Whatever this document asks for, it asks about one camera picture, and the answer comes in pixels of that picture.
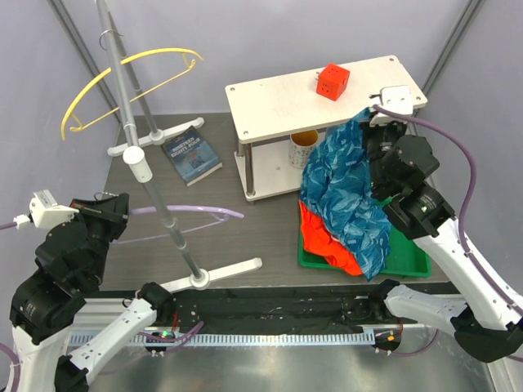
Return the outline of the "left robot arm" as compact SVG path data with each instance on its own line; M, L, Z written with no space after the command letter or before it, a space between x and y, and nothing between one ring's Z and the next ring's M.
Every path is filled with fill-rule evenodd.
M87 391L96 373L145 327L168 324L175 314L173 295L146 283L123 315L91 341L85 354L66 354L74 318L102 282L110 244L127 227L129 196L73 199L60 205L48 190L38 191L29 211L13 220L17 229L47 229L35 251L37 270L12 297L14 349L8 391Z

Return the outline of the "orange shorts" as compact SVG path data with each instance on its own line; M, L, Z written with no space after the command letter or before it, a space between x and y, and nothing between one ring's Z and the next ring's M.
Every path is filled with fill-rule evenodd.
M306 252L322 256L326 262L352 276L363 274L354 254L347 250L324 225L324 221L309 211L305 203L298 202L300 208L300 230Z

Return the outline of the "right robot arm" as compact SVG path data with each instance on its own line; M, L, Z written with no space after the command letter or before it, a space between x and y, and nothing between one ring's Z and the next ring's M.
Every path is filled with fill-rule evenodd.
M427 183L440 165L427 139L407 134L398 121L367 120L360 127L373 197L385 203L392 226L428 254L463 296L444 299L388 279L371 294L372 318L427 324L484 363L515 354L522 345L522 296L470 242L462 219Z

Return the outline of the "purple clothes hanger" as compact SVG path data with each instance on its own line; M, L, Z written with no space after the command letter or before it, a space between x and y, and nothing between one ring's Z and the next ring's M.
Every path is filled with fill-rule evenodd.
M94 194L96 201L102 201L109 198L109 196L117 196L116 194L111 194L108 192L97 192ZM221 225L223 223L226 223L231 218L236 219L243 219L245 215L241 212L233 211L224 207L211 207L211 206L198 206L198 205L167 205L167 209L170 212L198 212L198 213L206 213L209 214L214 221L211 223L193 227L190 229L182 230L182 234L186 233L192 233L199 231L201 229L206 229L215 225ZM140 215L147 215L147 214L153 214L156 213L155 207L139 207L130 210L130 215L132 216L140 216ZM142 237L142 238L134 238L134 239L128 239L128 240L118 240L115 241L117 244L129 244L129 243L139 243L144 241L150 241L160 238L166 238L168 237L168 234L160 234L155 236L149 236L149 237Z

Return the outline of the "blue patterned shorts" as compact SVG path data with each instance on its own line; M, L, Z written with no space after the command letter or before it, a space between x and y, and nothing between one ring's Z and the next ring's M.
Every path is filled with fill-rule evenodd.
M367 280L386 268L391 223L371 196L369 157L363 147L365 109L331 127L302 172L300 201L350 251Z

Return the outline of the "yellow clothes hanger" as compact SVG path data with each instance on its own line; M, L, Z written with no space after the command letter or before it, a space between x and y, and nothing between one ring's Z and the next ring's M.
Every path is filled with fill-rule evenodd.
M137 101L139 98L143 98L143 97L147 96L148 94L152 93L153 91L156 91L159 88L190 73L193 70L193 68L196 66L196 63L198 61L204 62L204 58L198 52L193 51L191 49L186 49L186 48L181 48L181 47L164 47L164 48L151 49L151 50L147 50L147 51L138 52L134 55L125 57L122 60L120 60L120 64L123 67L124 65L131 65L133 62L147 58L147 57L167 55L167 54L180 55L181 58L183 59L183 63L186 68L183 71L181 71L180 73L177 73L177 74L171 76L170 78L167 78L164 81L150 87L149 89L146 89L142 93L139 93L137 96L135 96L129 100L130 103L133 103L133 102ZM68 109L65 111L65 114L60 123L60 138L62 141L66 141L67 135L69 133L79 133L79 132L85 131L89 127L97 124L98 122L104 120L105 118L109 117L110 115L116 114L119 111L119 106L115 105L111 110L109 110L105 114L102 114L98 118L93 119L90 122L81 121L75 113L75 110L77 109L78 105L81 103L81 101L83 100L85 95L87 95L94 86L103 82L105 80L105 78L111 74L111 72L112 72L111 67L101 71L91 81L89 81L85 85L85 87L72 100Z

